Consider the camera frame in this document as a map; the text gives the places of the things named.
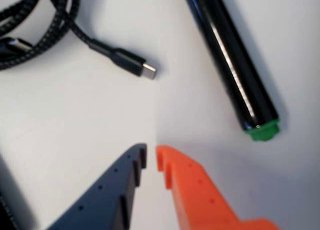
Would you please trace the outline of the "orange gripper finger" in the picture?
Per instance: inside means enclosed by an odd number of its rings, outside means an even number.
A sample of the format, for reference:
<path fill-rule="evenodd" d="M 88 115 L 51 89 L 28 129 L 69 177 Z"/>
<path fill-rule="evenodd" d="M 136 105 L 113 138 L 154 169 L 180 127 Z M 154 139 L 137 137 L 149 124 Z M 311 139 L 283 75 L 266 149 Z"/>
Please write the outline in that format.
<path fill-rule="evenodd" d="M 157 168 L 171 190 L 180 229 L 277 229 L 265 218 L 240 220 L 200 163 L 168 146 L 156 147 Z"/>

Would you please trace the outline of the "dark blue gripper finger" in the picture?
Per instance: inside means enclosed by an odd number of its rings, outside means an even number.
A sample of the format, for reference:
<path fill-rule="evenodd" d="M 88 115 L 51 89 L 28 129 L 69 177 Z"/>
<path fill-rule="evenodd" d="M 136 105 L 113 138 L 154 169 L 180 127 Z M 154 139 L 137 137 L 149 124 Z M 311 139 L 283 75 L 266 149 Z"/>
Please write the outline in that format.
<path fill-rule="evenodd" d="M 135 189 L 146 166 L 147 145 L 133 145 L 49 228 L 129 229 Z"/>

